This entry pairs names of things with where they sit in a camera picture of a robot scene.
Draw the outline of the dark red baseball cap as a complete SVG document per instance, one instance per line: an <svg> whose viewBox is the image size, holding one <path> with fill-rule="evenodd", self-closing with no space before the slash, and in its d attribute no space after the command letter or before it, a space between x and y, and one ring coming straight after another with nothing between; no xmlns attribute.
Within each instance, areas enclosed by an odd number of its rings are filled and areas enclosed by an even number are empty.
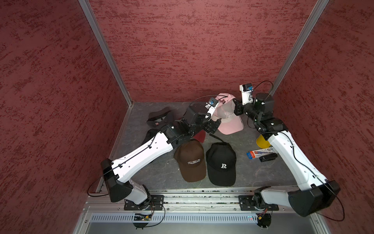
<svg viewBox="0 0 374 234"><path fill-rule="evenodd" d="M206 138L206 132L204 130L201 130L199 133L197 133L194 137L195 140L199 141L200 143L204 143Z"/></svg>

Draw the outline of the black cap under left arm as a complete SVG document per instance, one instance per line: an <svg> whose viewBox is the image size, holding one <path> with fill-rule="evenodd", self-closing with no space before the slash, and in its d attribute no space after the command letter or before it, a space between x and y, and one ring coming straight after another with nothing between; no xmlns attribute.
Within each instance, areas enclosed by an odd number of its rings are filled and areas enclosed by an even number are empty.
<svg viewBox="0 0 374 234"><path fill-rule="evenodd" d="M153 137L155 137L158 133L157 129L150 129L147 133L146 136L142 142L142 144L147 143L149 140L151 140Z"/></svg>

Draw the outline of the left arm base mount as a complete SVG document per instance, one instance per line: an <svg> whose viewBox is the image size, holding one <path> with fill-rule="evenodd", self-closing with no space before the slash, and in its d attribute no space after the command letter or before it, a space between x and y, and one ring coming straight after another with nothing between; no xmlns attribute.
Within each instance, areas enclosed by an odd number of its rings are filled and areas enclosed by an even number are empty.
<svg viewBox="0 0 374 234"><path fill-rule="evenodd" d="M125 200L125 211L161 211L163 210L164 195L151 195L139 205Z"/></svg>

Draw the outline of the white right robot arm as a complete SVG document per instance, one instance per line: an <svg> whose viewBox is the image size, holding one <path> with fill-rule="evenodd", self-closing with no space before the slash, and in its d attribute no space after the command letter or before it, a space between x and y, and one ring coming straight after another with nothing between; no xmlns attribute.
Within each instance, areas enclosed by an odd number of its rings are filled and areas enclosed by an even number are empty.
<svg viewBox="0 0 374 234"><path fill-rule="evenodd" d="M299 148L284 122L273 116L274 99L267 93L258 93L252 101L233 100L234 113L253 120L256 130L267 140L291 171L298 190L275 190L269 186L256 189L252 204L258 210L269 205L290 207L306 217L317 213L339 200L339 184L328 180Z"/></svg>

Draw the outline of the black baseball cap letter R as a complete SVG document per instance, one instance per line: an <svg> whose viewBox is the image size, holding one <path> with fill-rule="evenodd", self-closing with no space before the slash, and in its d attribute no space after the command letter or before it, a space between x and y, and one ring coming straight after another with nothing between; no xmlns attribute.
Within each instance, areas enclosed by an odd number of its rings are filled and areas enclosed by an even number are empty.
<svg viewBox="0 0 374 234"><path fill-rule="evenodd" d="M233 186L236 182L236 153L229 143L214 134L209 135L219 142L213 143L206 152L208 178L216 186Z"/></svg>

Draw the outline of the brown baseball cap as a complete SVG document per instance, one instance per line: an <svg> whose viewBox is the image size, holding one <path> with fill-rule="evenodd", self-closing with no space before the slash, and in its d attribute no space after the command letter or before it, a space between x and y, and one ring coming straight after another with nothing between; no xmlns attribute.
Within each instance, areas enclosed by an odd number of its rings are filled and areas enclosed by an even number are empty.
<svg viewBox="0 0 374 234"><path fill-rule="evenodd" d="M180 145L175 153L182 178L186 182L198 182L206 177L204 149L195 139Z"/></svg>

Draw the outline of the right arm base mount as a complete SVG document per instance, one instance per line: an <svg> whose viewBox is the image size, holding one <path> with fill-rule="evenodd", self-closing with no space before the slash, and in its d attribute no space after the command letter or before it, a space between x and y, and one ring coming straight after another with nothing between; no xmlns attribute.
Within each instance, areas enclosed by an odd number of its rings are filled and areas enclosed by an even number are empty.
<svg viewBox="0 0 374 234"><path fill-rule="evenodd" d="M264 211L279 211L278 205L275 204L266 204L261 205L260 208L255 206L253 196L238 196L239 206L241 211L255 211L255 212L264 212Z"/></svg>

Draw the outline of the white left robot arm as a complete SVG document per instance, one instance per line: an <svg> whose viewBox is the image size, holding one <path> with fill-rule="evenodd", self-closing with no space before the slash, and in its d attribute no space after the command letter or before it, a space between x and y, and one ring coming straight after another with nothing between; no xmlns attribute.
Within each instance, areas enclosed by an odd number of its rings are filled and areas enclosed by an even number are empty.
<svg viewBox="0 0 374 234"><path fill-rule="evenodd" d="M164 125L154 137L131 153L101 162L107 193L111 202L130 200L136 205L148 205L151 195L143 185L132 181L143 167L158 157L193 139L201 131L215 133L220 121L211 118L219 101L213 97L205 103L192 103L180 120Z"/></svg>

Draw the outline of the pink baseball cap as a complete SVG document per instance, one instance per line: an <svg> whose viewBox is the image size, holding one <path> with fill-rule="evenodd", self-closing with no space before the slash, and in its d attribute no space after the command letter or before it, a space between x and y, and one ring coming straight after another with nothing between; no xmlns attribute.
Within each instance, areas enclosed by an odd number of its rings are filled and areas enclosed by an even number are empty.
<svg viewBox="0 0 374 234"><path fill-rule="evenodd" d="M235 97L231 94L220 93L216 99L219 100L215 112L211 119L213 121L221 120L218 130L224 135L230 135L244 129L243 121L240 116L234 114Z"/></svg>

